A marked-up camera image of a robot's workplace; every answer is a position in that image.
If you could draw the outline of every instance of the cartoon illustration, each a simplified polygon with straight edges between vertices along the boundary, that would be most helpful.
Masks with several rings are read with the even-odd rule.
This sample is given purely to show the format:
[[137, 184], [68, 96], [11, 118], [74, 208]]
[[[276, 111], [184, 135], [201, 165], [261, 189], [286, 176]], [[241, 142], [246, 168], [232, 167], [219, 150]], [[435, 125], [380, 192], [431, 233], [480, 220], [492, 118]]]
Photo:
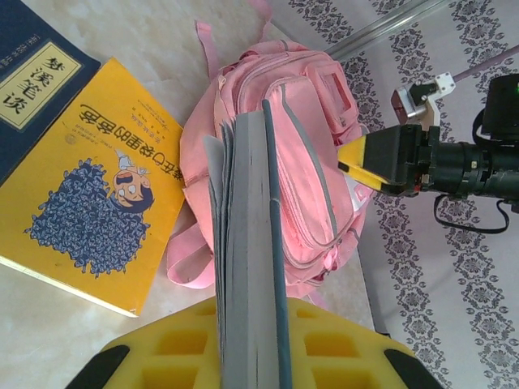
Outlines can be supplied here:
[[103, 165], [88, 158], [70, 173], [65, 171], [57, 192], [40, 205], [39, 216], [32, 216], [26, 229], [40, 246], [68, 253], [75, 267], [96, 275], [126, 271], [146, 238], [150, 224], [143, 214], [154, 201], [148, 171], [136, 167], [128, 156], [117, 152], [119, 171], [114, 175], [113, 191], [103, 177]]

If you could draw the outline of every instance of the backpack pocket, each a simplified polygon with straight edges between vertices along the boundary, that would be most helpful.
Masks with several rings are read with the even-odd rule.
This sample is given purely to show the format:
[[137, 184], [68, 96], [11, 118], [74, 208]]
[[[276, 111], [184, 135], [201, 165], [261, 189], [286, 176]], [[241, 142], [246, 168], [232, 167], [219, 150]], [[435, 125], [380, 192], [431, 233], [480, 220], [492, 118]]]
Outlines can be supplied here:
[[333, 140], [343, 139], [344, 133], [357, 124], [358, 108], [346, 85], [341, 64], [335, 61], [313, 62], [305, 69], [305, 75], [315, 86]]
[[285, 255], [294, 267], [308, 268], [339, 243], [352, 221], [348, 187], [312, 82], [280, 79], [265, 98], [277, 139]]

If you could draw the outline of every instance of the book cover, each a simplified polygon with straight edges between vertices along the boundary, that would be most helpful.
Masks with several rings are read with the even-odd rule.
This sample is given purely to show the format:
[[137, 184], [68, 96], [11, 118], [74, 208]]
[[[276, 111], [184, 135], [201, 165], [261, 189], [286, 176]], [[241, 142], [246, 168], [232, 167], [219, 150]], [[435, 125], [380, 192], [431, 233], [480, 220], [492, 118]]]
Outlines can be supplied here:
[[20, 0], [0, 3], [0, 185], [100, 63]]
[[221, 387], [292, 387], [272, 112], [242, 113], [204, 138]]
[[139, 315], [183, 202], [181, 133], [111, 59], [0, 186], [0, 262]]

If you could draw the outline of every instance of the yellow book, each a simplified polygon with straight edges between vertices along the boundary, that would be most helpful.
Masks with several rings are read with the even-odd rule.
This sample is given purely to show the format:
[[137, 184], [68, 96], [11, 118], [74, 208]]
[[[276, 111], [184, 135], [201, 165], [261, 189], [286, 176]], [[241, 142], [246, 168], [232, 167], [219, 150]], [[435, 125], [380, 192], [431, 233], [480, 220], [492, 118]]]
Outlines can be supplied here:
[[181, 133], [111, 59], [0, 187], [0, 262], [138, 316], [184, 199]]

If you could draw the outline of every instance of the black cable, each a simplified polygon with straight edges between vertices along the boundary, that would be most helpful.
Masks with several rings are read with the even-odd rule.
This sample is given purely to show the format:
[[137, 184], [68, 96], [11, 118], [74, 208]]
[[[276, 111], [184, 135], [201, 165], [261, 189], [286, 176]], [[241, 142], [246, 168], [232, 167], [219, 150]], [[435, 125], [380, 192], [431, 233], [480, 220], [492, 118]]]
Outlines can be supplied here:
[[478, 134], [479, 127], [483, 125], [483, 116], [485, 115], [485, 109], [479, 111], [478, 115], [472, 123], [472, 139], [480, 147], [494, 148], [498, 146], [515, 146], [516, 141], [514, 140], [497, 140], [497, 139], [486, 139]]
[[508, 217], [508, 214], [504, 211], [504, 209], [501, 208], [501, 206], [500, 206], [502, 203], [504, 203], [504, 200], [499, 200], [495, 204], [495, 206], [497, 207], [497, 210], [501, 213], [501, 215], [503, 215], [504, 227], [500, 227], [498, 229], [479, 229], [477, 227], [472, 227], [470, 225], [455, 224], [455, 223], [451, 223], [450, 221], [441, 220], [438, 217], [438, 206], [440, 205], [440, 201], [447, 197], [448, 197], [447, 194], [441, 194], [441, 195], [437, 196], [435, 199], [435, 209], [434, 209], [435, 219], [441, 225], [444, 225], [446, 227], [454, 227], [455, 229], [462, 229], [464, 231], [470, 231], [472, 233], [496, 234], [496, 233], [503, 233], [504, 231], [506, 231], [508, 229], [508, 226], [510, 224], [510, 218]]

